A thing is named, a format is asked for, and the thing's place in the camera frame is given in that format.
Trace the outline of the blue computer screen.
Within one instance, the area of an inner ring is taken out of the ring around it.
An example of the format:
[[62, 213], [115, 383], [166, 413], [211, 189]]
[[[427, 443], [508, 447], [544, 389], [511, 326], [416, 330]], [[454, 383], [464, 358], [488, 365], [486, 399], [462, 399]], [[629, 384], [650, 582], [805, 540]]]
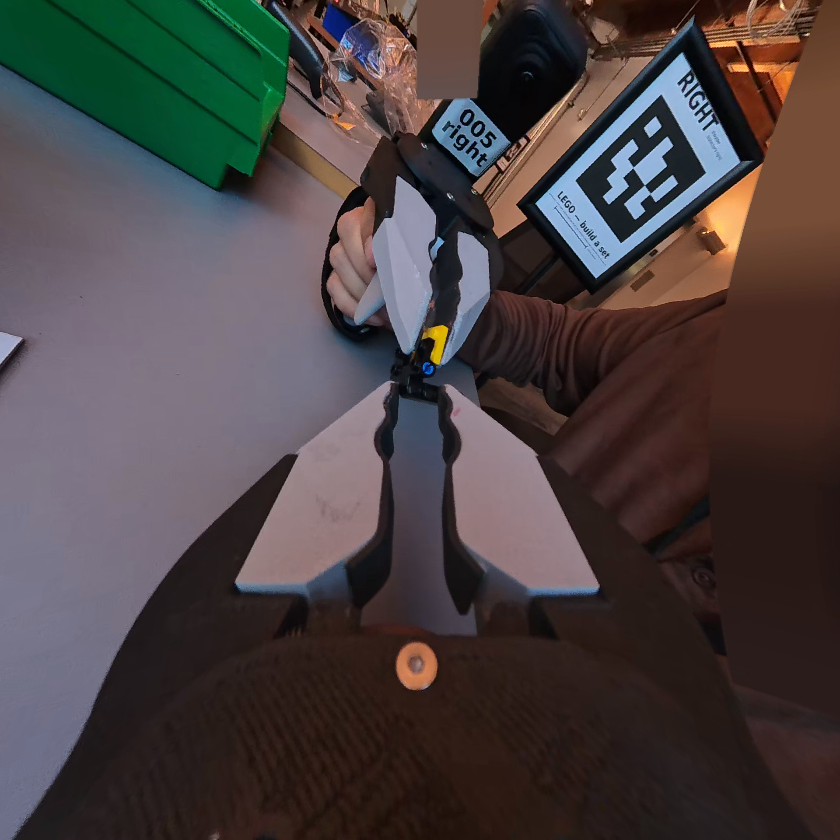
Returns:
[[339, 43], [349, 28], [358, 24], [361, 18], [344, 7], [327, 2], [322, 15], [322, 27], [329, 36]]

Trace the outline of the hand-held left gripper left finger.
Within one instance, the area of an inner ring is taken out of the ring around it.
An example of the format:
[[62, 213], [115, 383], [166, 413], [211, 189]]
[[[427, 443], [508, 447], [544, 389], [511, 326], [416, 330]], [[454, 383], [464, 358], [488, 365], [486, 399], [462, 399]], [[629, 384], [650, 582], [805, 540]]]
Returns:
[[396, 383], [386, 382], [283, 459], [290, 470], [235, 580], [239, 592], [361, 609], [383, 588], [398, 403]]

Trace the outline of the person's right hand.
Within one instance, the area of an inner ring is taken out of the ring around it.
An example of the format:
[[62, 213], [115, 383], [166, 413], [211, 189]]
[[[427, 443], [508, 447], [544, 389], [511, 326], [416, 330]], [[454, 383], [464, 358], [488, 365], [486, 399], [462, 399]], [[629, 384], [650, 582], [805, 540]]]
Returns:
[[372, 249], [375, 203], [348, 209], [337, 219], [338, 240], [328, 253], [329, 275], [326, 291], [343, 319], [354, 322], [358, 305], [376, 272]]

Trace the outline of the black framed tag sign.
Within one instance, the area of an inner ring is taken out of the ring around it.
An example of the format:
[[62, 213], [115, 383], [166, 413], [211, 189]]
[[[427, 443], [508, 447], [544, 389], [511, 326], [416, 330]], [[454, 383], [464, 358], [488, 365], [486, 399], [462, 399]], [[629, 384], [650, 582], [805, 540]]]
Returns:
[[518, 208], [577, 280], [598, 291], [763, 159], [692, 18]]

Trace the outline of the person's right forearm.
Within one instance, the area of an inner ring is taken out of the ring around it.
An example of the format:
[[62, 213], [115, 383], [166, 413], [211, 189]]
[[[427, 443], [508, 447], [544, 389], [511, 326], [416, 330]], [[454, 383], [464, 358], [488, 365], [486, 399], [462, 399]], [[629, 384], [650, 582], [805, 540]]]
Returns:
[[551, 301], [494, 291], [459, 349], [474, 372], [514, 385], [536, 385], [569, 415], [621, 363], [659, 345], [672, 347], [719, 313], [727, 290], [655, 307], [574, 310]]

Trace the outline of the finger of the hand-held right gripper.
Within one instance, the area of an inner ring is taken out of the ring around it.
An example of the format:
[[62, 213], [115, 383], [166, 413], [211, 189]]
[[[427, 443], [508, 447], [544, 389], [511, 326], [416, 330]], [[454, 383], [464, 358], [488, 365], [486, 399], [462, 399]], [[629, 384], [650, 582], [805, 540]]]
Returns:
[[449, 234], [437, 250], [430, 279], [434, 294], [429, 328], [448, 327], [444, 365], [460, 350], [489, 301], [487, 248], [467, 232]]
[[432, 298], [429, 248], [436, 233], [433, 208], [397, 176], [392, 215], [373, 236], [373, 254], [384, 307], [404, 354], [414, 350]]

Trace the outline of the yellow and black lego assembly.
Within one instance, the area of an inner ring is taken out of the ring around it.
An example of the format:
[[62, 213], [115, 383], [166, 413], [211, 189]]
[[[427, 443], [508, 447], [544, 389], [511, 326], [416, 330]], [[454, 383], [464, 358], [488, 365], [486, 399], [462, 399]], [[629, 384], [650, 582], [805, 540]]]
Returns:
[[437, 403], [439, 386], [430, 380], [443, 362], [448, 327], [437, 325], [423, 331], [408, 353], [397, 350], [391, 368], [391, 381], [401, 398]]

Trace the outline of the clear plastic bag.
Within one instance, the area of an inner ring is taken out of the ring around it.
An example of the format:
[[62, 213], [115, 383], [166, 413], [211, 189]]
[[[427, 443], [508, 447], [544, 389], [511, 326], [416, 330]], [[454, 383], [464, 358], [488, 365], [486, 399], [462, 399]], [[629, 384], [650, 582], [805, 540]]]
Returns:
[[335, 128], [374, 147], [381, 137], [419, 134], [435, 109], [417, 98], [417, 53], [392, 24], [352, 25], [325, 61], [322, 107]]

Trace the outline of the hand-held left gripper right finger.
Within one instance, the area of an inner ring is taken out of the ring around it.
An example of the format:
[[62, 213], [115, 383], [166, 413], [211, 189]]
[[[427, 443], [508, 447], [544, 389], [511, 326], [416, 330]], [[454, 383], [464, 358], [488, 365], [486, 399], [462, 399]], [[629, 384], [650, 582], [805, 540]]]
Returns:
[[459, 614], [601, 586], [535, 451], [451, 385], [438, 390], [444, 577]]

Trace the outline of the green plastic bin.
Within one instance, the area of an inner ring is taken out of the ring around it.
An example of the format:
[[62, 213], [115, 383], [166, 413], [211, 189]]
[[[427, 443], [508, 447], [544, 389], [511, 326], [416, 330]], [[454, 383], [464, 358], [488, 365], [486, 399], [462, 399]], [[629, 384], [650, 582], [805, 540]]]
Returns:
[[2, 1], [1, 61], [199, 182], [252, 176], [290, 29], [251, 1]]

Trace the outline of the person's brown sweater torso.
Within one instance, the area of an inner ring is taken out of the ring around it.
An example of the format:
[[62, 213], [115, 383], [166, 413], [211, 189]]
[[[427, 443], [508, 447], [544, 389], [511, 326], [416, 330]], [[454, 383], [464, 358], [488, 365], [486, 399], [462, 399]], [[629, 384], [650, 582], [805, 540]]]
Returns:
[[609, 376], [575, 409], [483, 384], [485, 411], [557, 463], [654, 558], [712, 649], [727, 653], [711, 536], [711, 373]]

